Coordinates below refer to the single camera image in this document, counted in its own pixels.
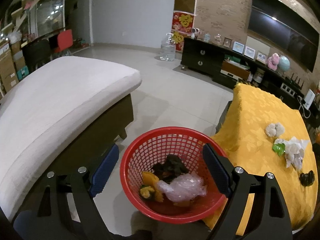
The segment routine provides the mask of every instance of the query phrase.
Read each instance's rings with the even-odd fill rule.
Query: white cable
[[[302,99],[302,98],[301,98],[300,96],[298,96],[297,99],[298,99],[298,102],[299,102],[299,104],[300,104],[298,111],[300,111],[300,107],[302,107],[303,115],[304,115],[304,117],[305,117],[306,119],[308,119],[308,118],[310,117],[310,115],[311,115],[310,110],[309,110],[309,109],[306,109],[306,110],[309,111],[309,116],[306,117],[306,114],[305,114],[305,112],[304,112],[304,107],[303,107],[303,105],[302,105],[302,103],[301,103],[301,99]]]

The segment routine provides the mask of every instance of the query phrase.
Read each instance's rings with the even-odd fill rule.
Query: red chair back
[[[70,48],[73,45],[72,30],[66,30],[58,35],[59,51]]]

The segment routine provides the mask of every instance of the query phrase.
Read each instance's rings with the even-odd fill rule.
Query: red plastic basket
[[[146,216],[172,224],[194,222],[213,214],[225,196],[218,191],[202,158],[202,147],[206,143],[210,143],[219,155],[226,156],[211,138],[184,127],[162,127],[135,139],[124,152],[120,164],[121,184],[130,202]],[[145,202],[139,196],[141,172],[152,171],[151,167],[158,162],[164,163],[168,154],[178,155],[190,172],[195,171],[207,185],[207,195],[196,198],[189,208],[178,208],[170,201]]]

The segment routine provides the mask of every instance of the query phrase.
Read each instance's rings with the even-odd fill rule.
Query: pink stuffed toy
[[[272,54],[272,56],[267,59],[268,68],[276,71],[279,64],[279,59],[280,57],[277,53]]]

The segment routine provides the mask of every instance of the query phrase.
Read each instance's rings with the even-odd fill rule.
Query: blue gripper pad
[[[205,144],[202,150],[203,160],[207,165],[219,192],[229,198],[232,194],[232,190],[230,188],[230,177],[219,161],[217,153],[214,153],[213,151],[214,149],[211,145]]]
[[[92,198],[102,192],[118,159],[119,147],[114,144],[90,178],[89,195]]]

